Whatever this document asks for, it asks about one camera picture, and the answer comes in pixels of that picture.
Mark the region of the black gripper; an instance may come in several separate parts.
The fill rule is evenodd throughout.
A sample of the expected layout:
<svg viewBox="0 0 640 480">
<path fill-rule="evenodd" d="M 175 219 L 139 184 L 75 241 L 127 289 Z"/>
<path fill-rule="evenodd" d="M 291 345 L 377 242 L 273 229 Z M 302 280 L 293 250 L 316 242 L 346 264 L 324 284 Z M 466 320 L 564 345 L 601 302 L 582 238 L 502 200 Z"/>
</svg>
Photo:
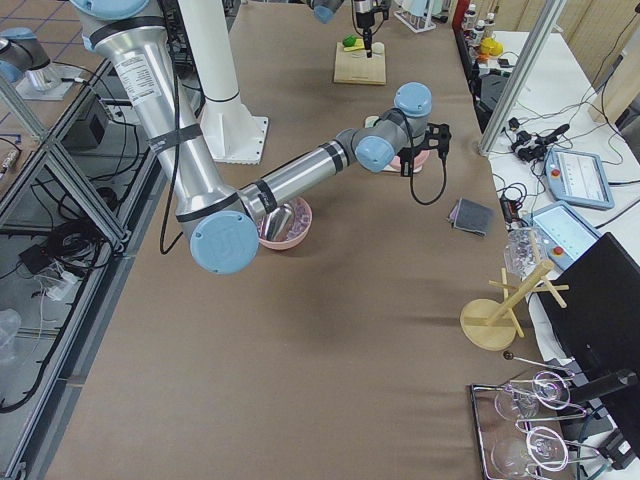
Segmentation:
<svg viewBox="0 0 640 480">
<path fill-rule="evenodd" d="M 416 154 L 417 151 L 414 146 L 403 148 L 398 152 L 401 176 L 413 175 Z"/>
<path fill-rule="evenodd" d="M 372 43 L 374 32 L 372 31 L 372 28 L 375 25 L 375 15 L 377 13 L 380 13 L 382 15 L 382 23 L 384 23 L 389 18 L 388 9 L 370 9 L 367 12 L 356 10 L 354 13 L 356 31 L 361 34 L 367 58 L 371 58 L 373 56 Z"/>
</svg>

